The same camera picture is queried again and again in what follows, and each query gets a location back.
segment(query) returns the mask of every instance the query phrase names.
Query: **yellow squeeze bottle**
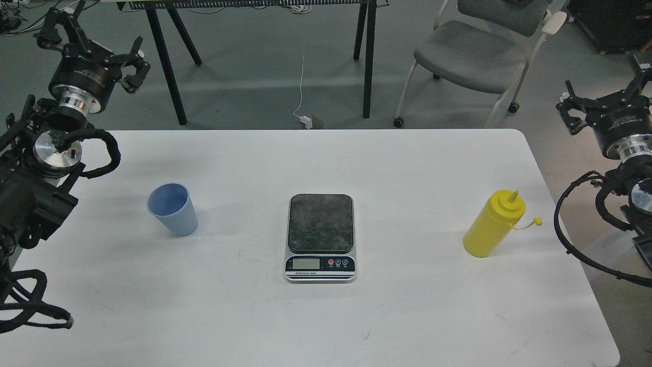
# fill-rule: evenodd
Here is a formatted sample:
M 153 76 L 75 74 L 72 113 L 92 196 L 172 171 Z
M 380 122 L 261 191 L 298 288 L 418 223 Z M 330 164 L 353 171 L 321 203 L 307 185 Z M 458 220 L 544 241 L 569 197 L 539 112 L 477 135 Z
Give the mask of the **yellow squeeze bottle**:
M 464 248 L 475 257 L 489 256 L 525 212 L 526 203 L 518 190 L 496 191 L 462 238 Z M 541 225 L 541 219 L 533 223 Z

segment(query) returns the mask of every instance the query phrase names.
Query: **yellow bottle cap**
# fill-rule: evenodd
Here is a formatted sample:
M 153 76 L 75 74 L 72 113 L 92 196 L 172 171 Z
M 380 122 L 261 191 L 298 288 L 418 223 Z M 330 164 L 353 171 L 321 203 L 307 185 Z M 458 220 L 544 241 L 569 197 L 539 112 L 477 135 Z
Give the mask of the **yellow bottle cap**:
M 489 198 L 487 210 L 495 220 L 515 225 L 526 212 L 526 202 L 518 190 L 500 190 Z

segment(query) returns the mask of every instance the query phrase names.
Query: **floor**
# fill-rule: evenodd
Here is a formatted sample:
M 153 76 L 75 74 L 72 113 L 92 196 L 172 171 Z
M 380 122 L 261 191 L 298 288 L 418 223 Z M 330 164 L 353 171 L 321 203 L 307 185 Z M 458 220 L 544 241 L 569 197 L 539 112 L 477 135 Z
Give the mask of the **floor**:
M 300 105 L 298 115 L 314 115 L 326 129 L 393 129 L 412 51 L 432 28 L 441 3 L 392 0 L 390 6 L 378 9 L 369 119 L 362 118 L 364 63 L 351 58 L 357 6 L 316 6 L 303 15 L 284 8 L 226 8 L 216 14 L 180 10 L 202 57 L 201 67 L 193 64 L 168 15 L 159 12 L 189 120 L 184 127 L 177 124 L 144 12 L 120 12 L 113 4 L 101 3 L 80 18 L 86 35 L 116 53 L 127 52 L 133 39 L 143 36 L 141 49 L 152 69 L 137 94 L 128 95 L 116 86 L 106 111 L 90 120 L 107 130 L 300 129 L 293 115 Z M 23 15 L 34 21 L 44 8 Z M 445 17 L 461 18 L 454 7 Z M 0 111 L 18 112 L 28 93 L 49 97 L 48 83 L 58 55 L 37 48 L 29 34 L 3 37 L 0 45 Z M 636 55 L 641 62 L 652 59 L 650 54 Z M 588 129 L 576 136 L 568 134 L 555 109 L 565 91 L 564 81 L 570 79 L 578 95 L 597 98 L 624 88 L 631 78 L 626 56 L 599 55 L 577 24 L 565 24 L 546 40 L 532 64 L 518 98 L 521 109 L 510 114 L 509 102 L 503 103 L 493 124 L 525 134 L 556 200 L 583 173 L 617 166 L 602 157 Z M 408 91 L 404 128 L 480 128 L 495 98 L 434 81 L 425 69 L 417 69 Z M 460 148 L 472 143 L 460 142 Z M 562 218 L 579 248 L 599 252 L 590 244 L 613 234 L 595 211 L 596 192 L 588 185 L 581 187 L 567 200 Z M 610 198 L 608 204 L 617 212 L 618 200 Z M 629 241 L 624 246 L 630 248 Z M 635 253 L 621 252 L 628 255 L 620 256 L 614 266 L 650 276 Z M 590 278 L 621 352 L 619 366 L 652 365 L 650 290 L 607 275 Z

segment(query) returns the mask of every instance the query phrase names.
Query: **kitchen scale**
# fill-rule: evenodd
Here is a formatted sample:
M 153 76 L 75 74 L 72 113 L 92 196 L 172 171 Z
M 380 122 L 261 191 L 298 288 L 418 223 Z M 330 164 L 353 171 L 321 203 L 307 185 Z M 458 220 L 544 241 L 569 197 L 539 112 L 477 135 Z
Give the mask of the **kitchen scale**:
M 286 278 L 293 283 L 353 280 L 353 200 L 342 194 L 299 194 L 289 203 Z

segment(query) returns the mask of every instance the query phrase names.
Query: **blue cup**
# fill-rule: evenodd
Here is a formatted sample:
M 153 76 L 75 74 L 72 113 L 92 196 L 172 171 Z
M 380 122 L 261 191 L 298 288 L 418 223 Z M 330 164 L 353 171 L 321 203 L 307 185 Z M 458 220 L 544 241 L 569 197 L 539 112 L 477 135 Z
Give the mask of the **blue cup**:
M 174 234 L 185 237 L 198 226 L 188 189 L 179 183 L 157 187 L 147 199 L 147 210 Z

